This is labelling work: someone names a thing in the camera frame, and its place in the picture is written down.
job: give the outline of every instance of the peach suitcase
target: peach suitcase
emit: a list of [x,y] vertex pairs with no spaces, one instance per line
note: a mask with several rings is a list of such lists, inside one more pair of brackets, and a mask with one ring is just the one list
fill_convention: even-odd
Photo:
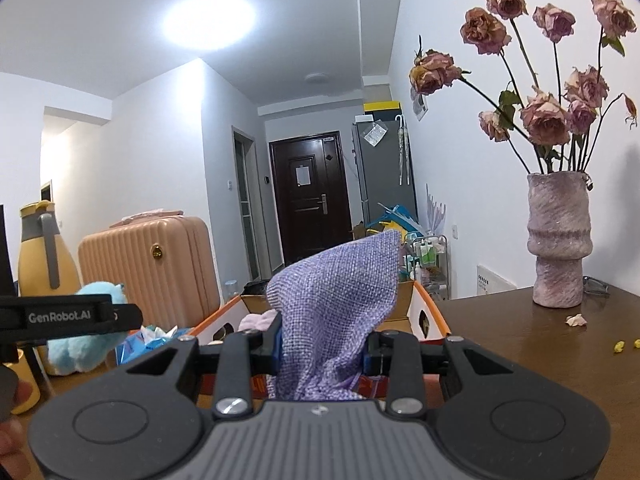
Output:
[[146,325],[198,325],[220,307],[209,230],[181,211],[142,213],[85,237],[78,247],[83,283],[124,283]]

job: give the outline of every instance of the glasses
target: glasses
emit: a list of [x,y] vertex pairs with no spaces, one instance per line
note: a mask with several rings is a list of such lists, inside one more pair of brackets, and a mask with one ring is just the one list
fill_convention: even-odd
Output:
[[582,277],[582,287],[584,289],[584,293],[589,294],[590,296],[609,297],[609,285],[605,282],[601,282],[600,280],[596,280],[591,276]]

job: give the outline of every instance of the pink ceramic vase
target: pink ceramic vase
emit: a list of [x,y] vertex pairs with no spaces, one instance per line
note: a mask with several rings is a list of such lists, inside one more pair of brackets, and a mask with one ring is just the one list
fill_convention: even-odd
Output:
[[552,308],[579,305],[582,259],[593,250],[586,176],[530,174],[527,228],[527,248],[538,257],[533,301]]

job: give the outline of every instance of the paper sticker on wall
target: paper sticker on wall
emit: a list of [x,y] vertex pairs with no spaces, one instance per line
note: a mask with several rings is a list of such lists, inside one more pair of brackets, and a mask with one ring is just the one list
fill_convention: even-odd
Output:
[[429,185],[427,184],[427,220],[425,229],[436,236],[444,233],[444,221],[447,214],[447,206],[443,203],[437,204],[433,196],[429,194]]
[[415,116],[419,121],[422,120],[429,107],[427,106],[427,101],[424,96],[422,94],[418,94],[418,92],[414,90],[414,87],[411,87],[411,101],[414,104]]
[[311,184],[311,175],[308,166],[300,166],[296,168],[296,180],[299,186],[308,186]]

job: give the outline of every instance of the light blue plush toy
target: light blue plush toy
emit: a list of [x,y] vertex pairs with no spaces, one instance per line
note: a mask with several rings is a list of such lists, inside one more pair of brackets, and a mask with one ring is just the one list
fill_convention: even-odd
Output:
[[[95,282],[85,285],[76,294],[110,294],[111,303],[124,304],[123,285]],[[100,366],[107,354],[122,343],[127,333],[82,335],[67,339],[55,339],[47,343],[49,363],[61,376],[74,372],[90,372]]]

